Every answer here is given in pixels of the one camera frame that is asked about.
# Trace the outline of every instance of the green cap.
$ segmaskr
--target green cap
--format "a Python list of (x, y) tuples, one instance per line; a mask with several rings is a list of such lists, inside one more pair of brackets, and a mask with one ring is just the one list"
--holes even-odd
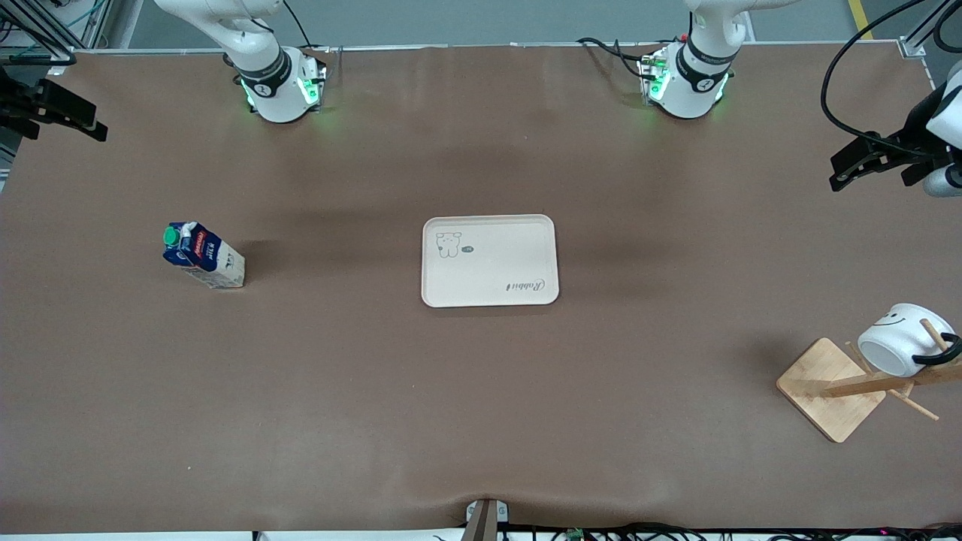
[(164, 230), (164, 244), (168, 246), (176, 246), (180, 243), (180, 231), (177, 228), (168, 226)]

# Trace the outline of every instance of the mug mouth drawing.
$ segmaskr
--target mug mouth drawing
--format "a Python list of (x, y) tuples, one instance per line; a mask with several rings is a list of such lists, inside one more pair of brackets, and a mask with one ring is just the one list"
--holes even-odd
[(897, 322), (891, 322), (891, 323), (876, 323), (876, 324), (874, 324), (874, 325), (872, 325), (872, 326), (873, 326), (873, 327), (884, 327), (884, 326), (888, 326), (888, 325), (899, 324), (899, 323), (904, 322), (904, 321), (905, 321), (905, 318), (902, 318), (902, 319), (898, 320)]

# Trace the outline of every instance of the wooden mug tree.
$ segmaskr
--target wooden mug tree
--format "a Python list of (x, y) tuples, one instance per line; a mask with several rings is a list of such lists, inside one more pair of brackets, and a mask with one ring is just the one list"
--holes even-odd
[[(928, 320), (919, 323), (945, 351), (948, 345)], [(939, 417), (910, 399), (916, 385), (962, 379), (962, 362), (925, 367), (909, 377), (874, 372), (858, 346), (846, 342), (857, 361), (838, 346), (820, 338), (775, 385), (831, 441), (842, 443), (882, 402), (886, 394), (901, 400), (933, 421)]]

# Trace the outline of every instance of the white mug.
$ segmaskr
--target white mug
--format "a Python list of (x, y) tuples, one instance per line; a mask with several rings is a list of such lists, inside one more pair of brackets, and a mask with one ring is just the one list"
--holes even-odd
[[(928, 320), (949, 344), (941, 348), (920, 323)], [(908, 377), (926, 366), (941, 365), (962, 351), (962, 341), (938, 314), (916, 304), (901, 302), (858, 337), (862, 354), (886, 374)]]

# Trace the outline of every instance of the yellow stripe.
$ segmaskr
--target yellow stripe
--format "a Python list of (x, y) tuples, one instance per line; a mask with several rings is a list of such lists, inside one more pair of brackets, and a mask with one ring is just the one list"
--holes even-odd
[[(862, 30), (869, 26), (869, 18), (865, 16), (865, 8), (862, 7), (862, 0), (848, 0), (848, 8), (851, 9), (851, 16), (855, 18), (855, 26)], [(865, 33), (862, 39), (874, 39), (872, 31)]]

